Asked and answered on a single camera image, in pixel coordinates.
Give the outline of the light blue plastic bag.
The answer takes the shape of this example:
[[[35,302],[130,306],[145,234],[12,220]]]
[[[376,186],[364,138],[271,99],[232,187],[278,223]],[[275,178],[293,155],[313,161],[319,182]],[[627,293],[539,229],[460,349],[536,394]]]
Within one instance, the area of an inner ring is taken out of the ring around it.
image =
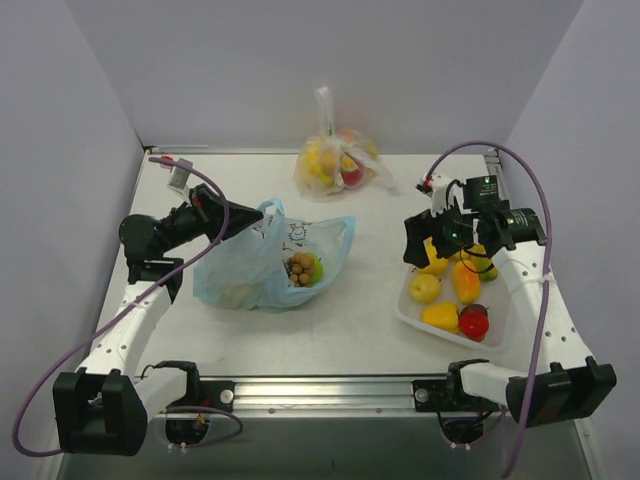
[[[277,198],[258,210],[264,214],[260,222],[223,241],[196,264],[193,293],[201,303],[221,308],[224,286],[257,283],[263,290],[255,308],[288,310],[326,291],[344,267],[355,236],[354,217],[315,222],[290,218]],[[298,252],[311,252],[322,261],[324,276],[310,288],[294,287],[286,273],[286,260]]]

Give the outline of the brown fake longan bunch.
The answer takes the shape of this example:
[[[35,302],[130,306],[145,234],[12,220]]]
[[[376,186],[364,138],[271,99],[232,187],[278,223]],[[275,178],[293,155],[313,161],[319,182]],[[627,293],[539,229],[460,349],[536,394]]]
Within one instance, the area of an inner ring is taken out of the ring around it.
[[[295,253],[286,260],[285,270],[294,287],[310,288],[314,286],[309,277],[312,266],[313,261],[306,257],[306,253]]]

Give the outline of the green fake apple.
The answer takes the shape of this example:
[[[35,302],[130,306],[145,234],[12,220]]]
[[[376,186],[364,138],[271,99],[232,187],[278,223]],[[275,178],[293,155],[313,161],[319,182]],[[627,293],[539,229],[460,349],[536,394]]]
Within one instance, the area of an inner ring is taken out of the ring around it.
[[[311,252],[306,253],[306,257],[313,261],[313,266],[311,267],[309,277],[311,284],[316,285],[322,280],[324,276],[324,267],[322,261],[318,256]]]

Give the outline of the yellow fake banana bunch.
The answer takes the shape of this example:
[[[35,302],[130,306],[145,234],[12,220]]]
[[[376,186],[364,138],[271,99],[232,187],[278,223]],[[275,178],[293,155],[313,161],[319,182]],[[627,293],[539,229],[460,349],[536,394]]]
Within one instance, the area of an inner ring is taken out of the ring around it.
[[[258,304],[262,285],[244,283],[224,286],[220,293],[219,306],[224,309],[251,310]]]

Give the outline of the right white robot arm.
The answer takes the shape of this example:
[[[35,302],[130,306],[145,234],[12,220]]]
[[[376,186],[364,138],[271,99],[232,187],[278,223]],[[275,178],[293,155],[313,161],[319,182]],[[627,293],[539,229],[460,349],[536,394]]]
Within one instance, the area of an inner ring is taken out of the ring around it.
[[[511,207],[500,197],[494,175],[459,181],[432,173],[416,188],[431,205],[404,222],[404,262],[428,266],[428,244],[439,258],[480,245],[504,282],[519,320],[535,324],[526,372],[487,359],[453,362],[443,385],[446,402],[456,409],[477,399],[503,406],[526,428],[591,416],[617,377],[611,365],[595,360],[555,284],[548,218],[539,218],[530,208]]]

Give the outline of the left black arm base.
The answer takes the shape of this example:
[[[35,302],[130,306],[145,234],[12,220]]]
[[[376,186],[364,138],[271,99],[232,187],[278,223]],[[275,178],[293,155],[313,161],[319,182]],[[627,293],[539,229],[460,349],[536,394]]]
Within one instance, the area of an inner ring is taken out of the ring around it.
[[[172,402],[163,414],[158,437],[168,449],[186,452],[213,447],[237,438],[244,431],[243,421],[233,413],[236,383],[232,380],[187,382],[187,393]],[[234,428],[213,433],[213,417],[230,420]]]

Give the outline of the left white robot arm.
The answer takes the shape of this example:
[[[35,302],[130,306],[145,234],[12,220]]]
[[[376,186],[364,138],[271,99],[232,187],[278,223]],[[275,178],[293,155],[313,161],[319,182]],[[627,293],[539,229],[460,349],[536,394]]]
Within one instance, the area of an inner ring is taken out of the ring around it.
[[[200,184],[164,218],[131,214],[121,222],[128,279],[120,307],[79,367],[60,373],[53,384],[63,452],[133,456],[158,413],[199,405],[202,386],[191,361],[162,361],[148,377],[134,379],[147,343],[182,286],[187,263],[166,254],[200,236],[217,245],[263,217],[259,210],[224,203]]]

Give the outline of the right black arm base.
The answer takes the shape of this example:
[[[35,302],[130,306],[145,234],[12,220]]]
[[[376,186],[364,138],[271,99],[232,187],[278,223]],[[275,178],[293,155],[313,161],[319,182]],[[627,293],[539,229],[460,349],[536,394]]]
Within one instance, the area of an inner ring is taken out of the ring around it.
[[[441,433],[453,449],[470,450],[490,431],[485,422],[500,411],[496,403],[469,395],[462,388],[461,369],[479,363],[487,360],[453,362],[443,375],[412,381],[414,410],[434,413]]]

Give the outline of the yellow fake pear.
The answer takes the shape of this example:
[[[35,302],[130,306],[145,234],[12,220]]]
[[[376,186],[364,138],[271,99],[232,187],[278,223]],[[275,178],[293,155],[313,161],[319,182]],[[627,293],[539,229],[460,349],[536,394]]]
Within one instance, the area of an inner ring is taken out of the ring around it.
[[[419,272],[423,274],[430,274],[436,277],[444,274],[449,266],[449,261],[447,258],[439,258],[437,256],[437,251],[432,243],[432,238],[429,237],[424,241],[425,251],[429,260],[429,264],[420,268]]]

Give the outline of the yellow fake bell pepper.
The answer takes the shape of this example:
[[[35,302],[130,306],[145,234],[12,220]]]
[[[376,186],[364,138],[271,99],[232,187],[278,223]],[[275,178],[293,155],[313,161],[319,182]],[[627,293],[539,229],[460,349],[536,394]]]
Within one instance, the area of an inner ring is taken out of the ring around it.
[[[422,310],[421,321],[454,335],[460,333],[459,309],[452,302],[441,302],[426,306]]]

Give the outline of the red fake bell pepper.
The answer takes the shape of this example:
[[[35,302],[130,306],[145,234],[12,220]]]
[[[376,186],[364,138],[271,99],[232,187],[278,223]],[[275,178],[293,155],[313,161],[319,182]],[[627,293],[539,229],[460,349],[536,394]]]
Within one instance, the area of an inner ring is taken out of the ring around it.
[[[488,309],[481,304],[465,306],[458,318],[461,333],[468,339],[481,342],[489,331]]]

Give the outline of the clear tied bag of fruits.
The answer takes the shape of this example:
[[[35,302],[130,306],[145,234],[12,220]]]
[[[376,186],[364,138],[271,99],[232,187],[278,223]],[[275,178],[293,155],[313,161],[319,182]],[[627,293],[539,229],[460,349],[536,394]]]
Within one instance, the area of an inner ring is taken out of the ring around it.
[[[357,190],[374,181],[392,191],[396,182],[375,142],[361,132],[338,129],[329,88],[315,90],[318,128],[302,145],[293,174],[298,191],[321,199]]]

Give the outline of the white plastic basket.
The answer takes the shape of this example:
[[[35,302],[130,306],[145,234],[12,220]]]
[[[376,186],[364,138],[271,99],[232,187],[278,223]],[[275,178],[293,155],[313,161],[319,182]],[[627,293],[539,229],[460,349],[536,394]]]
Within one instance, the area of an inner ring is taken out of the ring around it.
[[[514,332],[507,287],[497,269],[474,245],[440,258],[424,241],[429,265],[410,266],[398,291],[395,316],[433,337],[471,350],[497,353]]]

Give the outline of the aluminium front rail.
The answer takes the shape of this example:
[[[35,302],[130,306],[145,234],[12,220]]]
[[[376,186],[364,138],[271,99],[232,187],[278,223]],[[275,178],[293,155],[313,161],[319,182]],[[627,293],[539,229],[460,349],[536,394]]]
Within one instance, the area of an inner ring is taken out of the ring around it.
[[[412,416],[412,381],[426,376],[203,377],[236,383],[239,417]]]

